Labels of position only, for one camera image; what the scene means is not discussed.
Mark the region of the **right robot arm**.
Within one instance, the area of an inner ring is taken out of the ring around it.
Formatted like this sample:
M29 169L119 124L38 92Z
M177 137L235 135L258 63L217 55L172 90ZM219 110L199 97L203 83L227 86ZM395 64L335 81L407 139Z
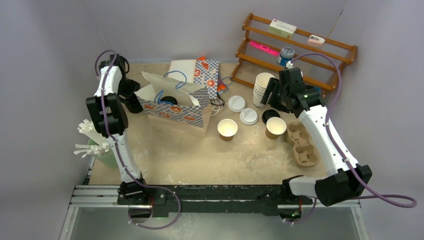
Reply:
M371 179L370 167L360 165L348 151L327 115L323 97L305 84L298 67L281 70L278 78L269 77L261 103L295 115L310 134L327 174L324 178L298 175L284 179L280 191L284 202L292 204L306 196L328 207L363 193L361 182Z

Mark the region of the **brown paper cup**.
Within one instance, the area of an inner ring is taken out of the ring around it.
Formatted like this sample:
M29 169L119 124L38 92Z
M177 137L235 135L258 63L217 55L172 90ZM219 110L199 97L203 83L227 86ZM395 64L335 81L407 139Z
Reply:
M221 140L231 141L238 131L237 123L229 118L222 119L217 125L217 131Z
M266 122L265 135L271 139L275 140L284 134L287 130L286 122L280 117L271 117Z

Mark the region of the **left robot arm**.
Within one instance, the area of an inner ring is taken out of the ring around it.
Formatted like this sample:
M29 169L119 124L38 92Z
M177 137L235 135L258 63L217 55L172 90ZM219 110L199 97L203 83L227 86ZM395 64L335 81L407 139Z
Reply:
M121 184L118 201L134 201L138 205L146 203L149 191L138 169L128 144L129 126L126 110L137 114L143 108L135 94L141 85L127 78L128 60L109 50L108 60L95 61L95 74L99 85L92 97L85 101L95 130L109 143L120 172Z

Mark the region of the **checkered paper bag blue handles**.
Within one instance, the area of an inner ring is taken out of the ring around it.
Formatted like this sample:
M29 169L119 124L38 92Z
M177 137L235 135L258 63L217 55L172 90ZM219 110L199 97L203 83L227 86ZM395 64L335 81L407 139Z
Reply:
M148 85L135 92L151 126L199 138L206 136L212 106L206 85L182 82L172 77L142 72ZM175 105L159 103L165 96L176 98Z

